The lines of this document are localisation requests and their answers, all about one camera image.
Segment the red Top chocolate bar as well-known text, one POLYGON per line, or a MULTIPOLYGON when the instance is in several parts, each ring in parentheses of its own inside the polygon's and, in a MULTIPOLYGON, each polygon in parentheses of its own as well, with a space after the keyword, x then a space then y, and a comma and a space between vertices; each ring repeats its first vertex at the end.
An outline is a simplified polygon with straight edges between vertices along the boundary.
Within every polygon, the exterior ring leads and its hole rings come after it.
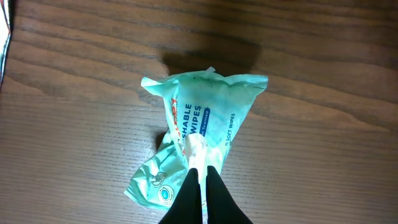
POLYGON ((4 80, 4 73, 7 60, 7 52, 12 35, 12 14, 13 14, 13 0, 1 0, 1 33, 0 33, 0 48, 1 48, 1 85, 4 80))

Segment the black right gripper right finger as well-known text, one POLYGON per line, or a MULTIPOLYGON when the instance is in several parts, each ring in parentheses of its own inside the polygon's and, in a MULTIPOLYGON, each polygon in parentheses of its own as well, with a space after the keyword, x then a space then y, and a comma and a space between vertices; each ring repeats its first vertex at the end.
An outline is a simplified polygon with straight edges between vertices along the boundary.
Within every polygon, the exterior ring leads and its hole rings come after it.
POLYGON ((213 166, 207 167, 206 204, 208 224, 252 224, 233 200, 213 166))

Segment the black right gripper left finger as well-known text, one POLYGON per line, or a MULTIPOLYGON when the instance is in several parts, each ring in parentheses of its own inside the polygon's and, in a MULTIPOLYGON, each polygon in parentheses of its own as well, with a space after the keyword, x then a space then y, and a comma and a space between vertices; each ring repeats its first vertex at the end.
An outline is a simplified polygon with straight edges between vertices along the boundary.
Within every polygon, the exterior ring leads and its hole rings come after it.
POLYGON ((198 171, 188 171, 183 184, 168 212, 159 224, 202 224, 201 189, 198 171))

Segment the teal green wipes pack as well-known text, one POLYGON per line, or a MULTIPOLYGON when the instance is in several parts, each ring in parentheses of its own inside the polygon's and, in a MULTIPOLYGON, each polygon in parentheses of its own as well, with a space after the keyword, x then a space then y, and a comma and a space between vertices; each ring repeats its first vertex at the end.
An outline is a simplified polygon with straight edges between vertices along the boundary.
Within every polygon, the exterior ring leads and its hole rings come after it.
POLYGON ((196 168, 205 208, 207 167, 222 170, 240 125, 267 84, 264 75, 224 77, 213 67, 159 81, 144 77, 142 87, 164 101, 169 129, 156 154, 134 173, 125 195, 143 207, 167 210, 188 171, 196 168))

